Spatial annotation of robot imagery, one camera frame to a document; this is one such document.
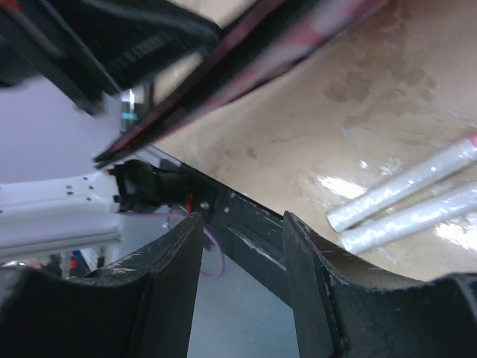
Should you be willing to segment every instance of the floor stain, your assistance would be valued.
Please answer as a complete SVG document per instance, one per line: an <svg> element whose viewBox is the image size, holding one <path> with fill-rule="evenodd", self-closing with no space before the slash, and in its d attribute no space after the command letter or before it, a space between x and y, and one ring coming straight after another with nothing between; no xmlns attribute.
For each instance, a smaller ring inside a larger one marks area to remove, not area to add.
<svg viewBox="0 0 477 358"><path fill-rule="evenodd" d="M247 155L252 159L257 159L256 151L253 148L247 149Z"/></svg>
<svg viewBox="0 0 477 358"><path fill-rule="evenodd" d="M410 18L408 2L396 1L347 35L355 60L324 95L337 103L370 103L361 114L348 117L344 127L352 129L385 113L397 117L429 113L437 84L421 68L426 54L419 56L421 60L414 56L413 63L405 59Z"/></svg>

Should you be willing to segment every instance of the cable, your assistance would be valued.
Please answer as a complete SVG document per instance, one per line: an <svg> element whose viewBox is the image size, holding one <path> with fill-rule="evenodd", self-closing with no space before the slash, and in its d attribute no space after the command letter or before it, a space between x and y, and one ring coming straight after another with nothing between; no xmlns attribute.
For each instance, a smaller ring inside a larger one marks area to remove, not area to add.
<svg viewBox="0 0 477 358"><path fill-rule="evenodd" d="M169 223L169 219L185 219L187 215L184 214L179 214L179 213L121 213L122 215L128 215L128 216L139 216L139 217L157 217L157 218L165 218L167 222ZM215 274L210 274L209 272L204 272L200 271L200 274L202 274L204 277L208 277L211 280L217 280L222 277L225 271L225 255L224 252L222 251L221 244L218 243L217 239L212 235L210 231L208 231L206 228L203 229L203 233L206 234L206 236L209 238L210 241L212 241L212 244L217 248L218 256L220 258L220 267L217 273Z"/></svg>

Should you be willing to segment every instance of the black plastic bracket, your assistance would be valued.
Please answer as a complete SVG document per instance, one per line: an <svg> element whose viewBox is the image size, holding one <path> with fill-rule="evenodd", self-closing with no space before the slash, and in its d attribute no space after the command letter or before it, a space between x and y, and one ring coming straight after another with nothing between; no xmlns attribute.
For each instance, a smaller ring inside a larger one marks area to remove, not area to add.
<svg viewBox="0 0 477 358"><path fill-rule="evenodd" d="M477 274L424 283L348 254L286 213L301 358L477 357Z"/></svg>

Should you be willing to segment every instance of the white cylindrical object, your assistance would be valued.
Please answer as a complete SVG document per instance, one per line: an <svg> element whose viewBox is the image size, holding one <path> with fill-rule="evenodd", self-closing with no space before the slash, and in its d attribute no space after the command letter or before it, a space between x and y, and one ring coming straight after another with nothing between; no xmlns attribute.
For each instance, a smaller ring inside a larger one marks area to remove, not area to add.
<svg viewBox="0 0 477 358"><path fill-rule="evenodd" d="M359 254L474 210L477 210L477 181L345 231L341 234L341 242L347 251Z"/></svg>
<svg viewBox="0 0 477 358"><path fill-rule="evenodd" d="M329 211L326 217L333 230L340 233L476 160L477 135L460 140L401 175L370 189L355 200Z"/></svg>

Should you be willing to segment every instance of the black curved part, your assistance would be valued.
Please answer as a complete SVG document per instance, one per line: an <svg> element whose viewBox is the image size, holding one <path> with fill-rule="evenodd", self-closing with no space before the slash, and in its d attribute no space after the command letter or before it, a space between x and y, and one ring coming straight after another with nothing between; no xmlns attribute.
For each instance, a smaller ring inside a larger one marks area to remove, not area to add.
<svg viewBox="0 0 477 358"><path fill-rule="evenodd" d="M477 357L477 275L430 283L348 254L291 213L284 248L301 358Z"/></svg>
<svg viewBox="0 0 477 358"><path fill-rule="evenodd" d="M0 268L0 357L186 358L202 235L192 215L82 279Z"/></svg>

